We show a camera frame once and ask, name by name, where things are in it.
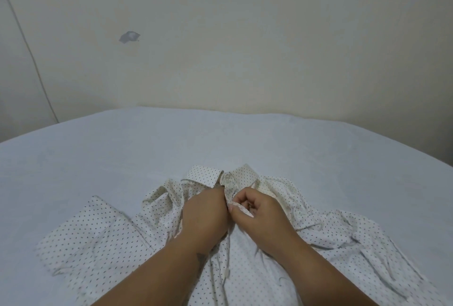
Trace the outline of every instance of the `line on wall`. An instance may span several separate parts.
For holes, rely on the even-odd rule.
[[[6,1],[8,2],[9,8],[11,9],[11,11],[13,13],[14,20],[16,21],[17,26],[19,27],[20,34],[22,35],[22,39],[24,40],[25,45],[27,46],[27,50],[30,53],[31,59],[33,61],[34,68],[35,68],[36,73],[37,73],[38,78],[39,78],[39,82],[41,83],[42,91],[44,92],[44,96],[47,99],[47,103],[48,103],[48,105],[50,107],[50,110],[52,111],[52,114],[54,115],[55,121],[57,123],[60,123],[60,121],[57,118],[57,114],[55,114],[54,108],[52,107],[52,104],[50,103],[50,100],[49,100],[49,97],[47,95],[46,89],[44,88],[44,84],[42,83],[41,74],[39,73],[39,69],[38,69],[38,66],[36,64],[36,60],[34,60],[33,53],[31,53],[30,46],[28,45],[27,39],[25,38],[25,34],[24,34],[24,31],[22,30],[22,27],[20,26],[19,19],[17,18],[17,15],[16,15],[16,12],[14,11],[13,5],[12,5],[10,0],[6,0]]]

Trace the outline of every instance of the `bed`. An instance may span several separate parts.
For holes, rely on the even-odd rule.
[[[453,300],[453,168],[342,122],[282,114],[131,108],[50,126],[0,144],[3,305],[73,305],[36,243],[92,195],[128,215],[194,164],[291,179],[319,209],[378,222]]]

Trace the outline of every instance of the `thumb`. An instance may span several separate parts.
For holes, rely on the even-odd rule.
[[[244,231],[248,232],[252,227],[253,218],[245,214],[238,206],[228,205],[228,210],[233,221]]]

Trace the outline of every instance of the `gray spot on wall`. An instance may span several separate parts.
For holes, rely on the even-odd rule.
[[[137,41],[137,39],[139,38],[140,34],[138,33],[135,33],[131,30],[129,30],[127,33],[124,33],[121,38],[120,38],[120,41],[125,44],[126,42],[128,41]]]

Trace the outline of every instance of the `wrist tattoo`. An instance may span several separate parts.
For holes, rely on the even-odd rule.
[[[204,263],[206,262],[206,255],[197,252],[197,260],[199,264],[198,275],[200,276],[201,272],[203,271]]]

